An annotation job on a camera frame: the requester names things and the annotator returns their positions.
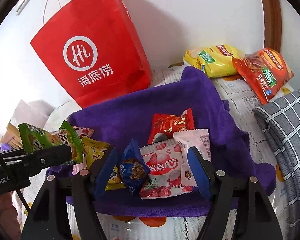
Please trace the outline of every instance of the yellow chip bag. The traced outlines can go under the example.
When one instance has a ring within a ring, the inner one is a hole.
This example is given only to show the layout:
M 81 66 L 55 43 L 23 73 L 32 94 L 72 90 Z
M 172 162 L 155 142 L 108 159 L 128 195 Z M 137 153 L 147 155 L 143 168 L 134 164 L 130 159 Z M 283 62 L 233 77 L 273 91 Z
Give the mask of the yellow chip bag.
M 237 74 L 232 57 L 243 58 L 244 53 L 230 45 L 217 45 L 207 48 L 188 49 L 184 60 L 189 65 L 205 72 L 209 78 Z
M 103 157 L 103 155 L 109 147 L 109 144 L 106 142 L 95 141 L 86 136 L 83 136 L 81 140 L 84 152 L 86 154 L 85 159 L 88 169 L 95 160 L 101 159 Z M 113 190 L 119 188 L 125 188 L 125 185 L 120 178 L 117 166 L 115 166 L 106 186 L 106 190 Z

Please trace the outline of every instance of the orange chip bag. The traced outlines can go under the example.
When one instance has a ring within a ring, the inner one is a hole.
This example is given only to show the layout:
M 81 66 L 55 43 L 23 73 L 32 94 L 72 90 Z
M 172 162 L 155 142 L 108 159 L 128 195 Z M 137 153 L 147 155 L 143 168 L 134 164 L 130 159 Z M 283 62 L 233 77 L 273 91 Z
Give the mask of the orange chip bag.
M 263 105 L 293 78 L 293 73 L 281 54 L 273 49 L 265 48 L 246 55 L 243 59 L 233 57 L 232 62 Z

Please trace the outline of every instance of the blue candy wrapper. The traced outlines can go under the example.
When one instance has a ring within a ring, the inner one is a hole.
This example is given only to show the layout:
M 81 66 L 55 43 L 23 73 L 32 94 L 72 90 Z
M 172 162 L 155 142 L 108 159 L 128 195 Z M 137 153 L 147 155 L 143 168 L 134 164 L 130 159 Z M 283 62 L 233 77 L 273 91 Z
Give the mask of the blue candy wrapper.
M 132 140 L 121 156 L 120 175 L 132 195 L 138 195 L 150 172 L 141 156 L 138 142 Z

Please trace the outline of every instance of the purple cloth basket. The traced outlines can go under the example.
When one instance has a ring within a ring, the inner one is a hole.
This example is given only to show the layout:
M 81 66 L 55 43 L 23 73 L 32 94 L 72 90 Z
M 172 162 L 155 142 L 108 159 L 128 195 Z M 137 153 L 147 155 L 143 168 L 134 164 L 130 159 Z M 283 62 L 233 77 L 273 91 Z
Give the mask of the purple cloth basket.
M 222 101 L 214 85 L 200 70 L 186 67 L 180 82 L 137 91 L 73 113 L 69 123 L 93 128 L 92 138 L 115 145 L 123 151 L 132 138 L 147 145 L 155 113 L 181 115 L 192 108 L 196 129 L 207 128 L 211 161 L 217 170 L 233 178 L 255 176 L 267 194 L 276 186 L 272 165 L 256 164 L 250 155 L 249 135 L 240 130 L 229 114 L 228 101 Z M 58 178 L 72 176 L 72 166 L 55 166 L 47 171 Z M 208 213 L 210 203 L 194 188 L 180 196 L 141 200 L 127 189 L 106 191 L 95 201 L 97 212 L 118 216 L 197 217 Z

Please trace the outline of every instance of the gray plaid blanket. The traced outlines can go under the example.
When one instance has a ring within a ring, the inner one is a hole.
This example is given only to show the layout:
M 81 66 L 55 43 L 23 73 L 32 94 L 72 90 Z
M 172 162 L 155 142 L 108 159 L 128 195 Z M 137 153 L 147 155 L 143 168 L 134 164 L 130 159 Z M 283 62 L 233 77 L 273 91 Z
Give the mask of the gray plaid blanket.
M 300 230 L 300 90 L 253 110 L 280 165 L 290 210 L 289 238 Z

